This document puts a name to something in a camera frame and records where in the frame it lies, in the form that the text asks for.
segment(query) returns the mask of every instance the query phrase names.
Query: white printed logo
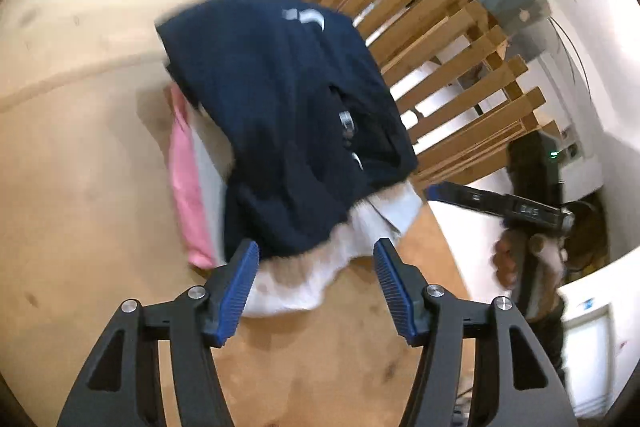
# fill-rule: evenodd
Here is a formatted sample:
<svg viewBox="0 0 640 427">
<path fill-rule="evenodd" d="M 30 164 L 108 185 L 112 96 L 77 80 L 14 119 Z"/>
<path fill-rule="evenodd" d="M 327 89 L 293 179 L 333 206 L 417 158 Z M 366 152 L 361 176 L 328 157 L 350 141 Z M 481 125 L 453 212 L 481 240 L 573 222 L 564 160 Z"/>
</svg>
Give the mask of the white printed logo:
<svg viewBox="0 0 640 427">
<path fill-rule="evenodd" d="M 316 22 L 324 31 L 324 17 L 318 10 L 307 9 L 298 12 L 296 8 L 292 8 L 290 10 L 282 10 L 282 16 L 287 21 L 299 20 L 302 24 Z"/>
</svg>

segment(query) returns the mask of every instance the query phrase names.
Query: metal screw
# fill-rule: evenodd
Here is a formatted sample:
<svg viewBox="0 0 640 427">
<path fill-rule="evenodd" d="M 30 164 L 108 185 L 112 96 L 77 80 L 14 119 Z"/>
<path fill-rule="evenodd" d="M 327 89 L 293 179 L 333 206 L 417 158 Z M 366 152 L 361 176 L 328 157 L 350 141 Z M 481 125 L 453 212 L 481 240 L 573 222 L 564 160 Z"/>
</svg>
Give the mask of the metal screw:
<svg viewBox="0 0 640 427">
<path fill-rule="evenodd" d="M 439 284 L 430 284 L 427 286 L 427 293 L 431 297 L 442 297 L 444 295 L 444 288 Z"/>
<path fill-rule="evenodd" d="M 205 293 L 206 290 L 203 286 L 192 286 L 191 288 L 189 288 L 187 295 L 190 299 L 202 299 Z"/>
<path fill-rule="evenodd" d="M 571 229 L 574 227 L 575 224 L 575 216 L 574 213 L 571 212 L 570 210 L 567 210 L 566 208 L 561 208 L 560 209 L 562 211 L 562 235 L 566 236 L 569 234 L 569 232 L 571 232 Z"/>
<path fill-rule="evenodd" d="M 505 310 L 505 311 L 513 308 L 513 304 L 511 303 L 511 300 L 508 299 L 507 297 L 497 297 L 495 299 L 495 305 L 498 306 L 498 308 L 500 308 L 501 310 Z"/>
<path fill-rule="evenodd" d="M 125 313 L 130 313 L 134 311 L 137 307 L 138 307 L 138 303 L 135 302 L 133 299 L 129 299 L 128 301 L 124 301 L 122 303 L 122 306 L 120 306 L 120 309 Z"/>
</svg>

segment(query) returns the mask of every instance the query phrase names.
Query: wooden table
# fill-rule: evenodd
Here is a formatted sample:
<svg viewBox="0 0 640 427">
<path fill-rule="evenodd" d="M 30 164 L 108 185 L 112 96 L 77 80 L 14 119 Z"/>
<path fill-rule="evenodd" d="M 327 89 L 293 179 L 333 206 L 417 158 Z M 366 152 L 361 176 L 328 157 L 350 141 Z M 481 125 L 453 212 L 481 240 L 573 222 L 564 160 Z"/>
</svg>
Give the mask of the wooden table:
<svg viewBox="0 0 640 427">
<path fill-rule="evenodd" d="M 153 28 L 190 1 L 0 0 L 0 373 L 39 427 L 56 424 L 122 300 L 166 301 L 202 282 L 168 187 L 168 76 Z M 399 251 L 466 297 L 428 207 Z M 373 427 L 398 424 L 419 351 L 396 334 L 361 259 L 320 309 L 243 319 L 214 355 L 239 427 Z M 166 343 L 161 360 L 174 427 Z"/>
</svg>

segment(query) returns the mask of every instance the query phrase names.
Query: blue gripper pad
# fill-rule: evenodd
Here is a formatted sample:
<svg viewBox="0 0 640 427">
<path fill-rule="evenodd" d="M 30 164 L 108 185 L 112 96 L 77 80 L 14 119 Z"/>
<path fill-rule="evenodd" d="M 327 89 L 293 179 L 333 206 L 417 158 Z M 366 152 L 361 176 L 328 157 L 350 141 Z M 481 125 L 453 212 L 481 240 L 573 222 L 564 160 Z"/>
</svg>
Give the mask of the blue gripper pad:
<svg viewBox="0 0 640 427">
<path fill-rule="evenodd" d="M 231 261 L 213 270 L 205 283 L 209 310 L 204 333 L 212 347 L 222 347 L 236 333 L 259 261 L 258 245 L 245 239 Z"/>
<path fill-rule="evenodd" d="M 440 201 L 440 188 L 438 185 L 429 185 L 427 189 L 424 191 L 424 195 L 427 198 L 427 201 Z"/>
<path fill-rule="evenodd" d="M 422 297 L 427 281 L 415 266 L 402 262 L 387 238 L 375 243 L 373 259 L 398 335 L 404 337 L 410 346 L 421 346 L 431 322 L 431 314 L 424 307 Z"/>
</svg>

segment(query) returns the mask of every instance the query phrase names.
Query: pink cloth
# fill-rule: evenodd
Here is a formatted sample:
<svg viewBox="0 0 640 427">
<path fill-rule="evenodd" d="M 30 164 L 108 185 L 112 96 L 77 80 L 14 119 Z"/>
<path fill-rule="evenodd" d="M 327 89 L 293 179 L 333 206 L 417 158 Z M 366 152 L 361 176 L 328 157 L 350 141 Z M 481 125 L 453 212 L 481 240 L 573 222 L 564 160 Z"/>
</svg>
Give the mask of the pink cloth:
<svg viewBox="0 0 640 427">
<path fill-rule="evenodd" d="M 169 145 L 169 173 L 180 230 L 187 247 L 189 263 L 210 270 L 218 263 L 215 261 L 200 196 L 200 180 L 193 152 L 193 136 L 188 123 L 187 101 L 177 84 L 171 85 L 171 100 L 174 106 L 174 126 Z"/>
</svg>

